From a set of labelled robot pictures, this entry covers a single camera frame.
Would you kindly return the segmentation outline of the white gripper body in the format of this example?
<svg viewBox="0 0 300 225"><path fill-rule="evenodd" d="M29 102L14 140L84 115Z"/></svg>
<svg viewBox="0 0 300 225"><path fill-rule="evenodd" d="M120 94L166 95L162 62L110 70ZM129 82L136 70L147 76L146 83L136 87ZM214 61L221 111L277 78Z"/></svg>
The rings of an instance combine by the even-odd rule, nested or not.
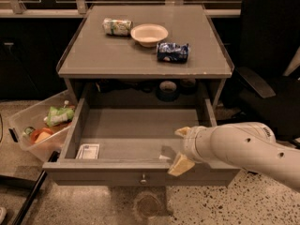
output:
<svg viewBox="0 0 300 225"><path fill-rule="evenodd" d="M196 163L209 163L216 156L211 148L213 127L189 127L184 135L184 154Z"/></svg>

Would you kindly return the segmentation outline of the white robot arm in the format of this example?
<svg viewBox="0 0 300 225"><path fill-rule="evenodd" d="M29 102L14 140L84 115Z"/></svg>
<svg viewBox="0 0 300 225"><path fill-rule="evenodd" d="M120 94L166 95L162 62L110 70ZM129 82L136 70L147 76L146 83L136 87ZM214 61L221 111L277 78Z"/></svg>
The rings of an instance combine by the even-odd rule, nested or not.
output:
<svg viewBox="0 0 300 225"><path fill-rule="evenodd" d="M183 138L168 174L179 176L197 163L211 168L227 166L261 173L297 192L300 191L300 150L277 142L265 124L246 122L216 127L182 127Z"/></svg>

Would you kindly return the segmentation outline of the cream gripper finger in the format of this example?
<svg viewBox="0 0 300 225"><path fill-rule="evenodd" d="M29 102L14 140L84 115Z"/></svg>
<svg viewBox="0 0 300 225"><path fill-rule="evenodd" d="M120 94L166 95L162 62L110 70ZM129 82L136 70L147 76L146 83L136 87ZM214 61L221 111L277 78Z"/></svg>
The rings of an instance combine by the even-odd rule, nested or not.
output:
<svg viewBox="0 0 300 225"><path fill-rule="evenodd" d="M191 131L191 128L190 127L181 127L179 129L177 129L174 134L176 136L180 136L182 138L185 138Z"/></svg>
<svg viewBox="0 0 300 225"><path fill-rule="evenodd" d="M172 176L180 176L194 166L194 161L190 160L186 155L178 153L173 161L172 166L168 170L168 174Z"/></svg>

